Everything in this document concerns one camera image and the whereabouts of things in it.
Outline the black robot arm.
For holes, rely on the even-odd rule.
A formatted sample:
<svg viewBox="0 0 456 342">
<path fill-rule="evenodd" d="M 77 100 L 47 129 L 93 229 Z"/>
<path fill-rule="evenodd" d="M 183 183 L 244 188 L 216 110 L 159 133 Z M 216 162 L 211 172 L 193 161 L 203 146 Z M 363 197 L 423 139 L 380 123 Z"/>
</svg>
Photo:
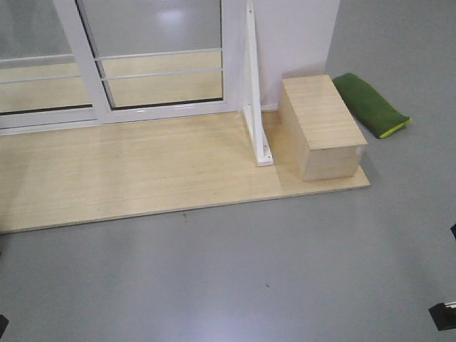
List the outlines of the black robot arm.
<svg viewBox="0 0 456 342">
<path fill-rule="evenodd" d="M 456 224 L 454 224 L 450 230 L 453 233 L 454 237 L 456 238 Z"/>
</svg>

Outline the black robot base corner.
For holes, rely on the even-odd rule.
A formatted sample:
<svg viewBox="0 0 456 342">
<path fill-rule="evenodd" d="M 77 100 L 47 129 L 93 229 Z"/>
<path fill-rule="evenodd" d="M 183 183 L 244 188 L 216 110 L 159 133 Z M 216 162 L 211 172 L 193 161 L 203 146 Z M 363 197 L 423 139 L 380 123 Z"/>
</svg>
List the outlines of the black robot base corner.
<svg viewBox="0 0 456 342">
<path fill-rule="evenodd" d="M 438 303 L 428 309 L 438 331 L 456 328 L 455 302 Z"/>
<path fill-rule="evenodd" d="M 3 336 L 6 328 L 8 327 L 9 320 L 4 315 L 0 315 L 0 338 Z"/>
</svg>

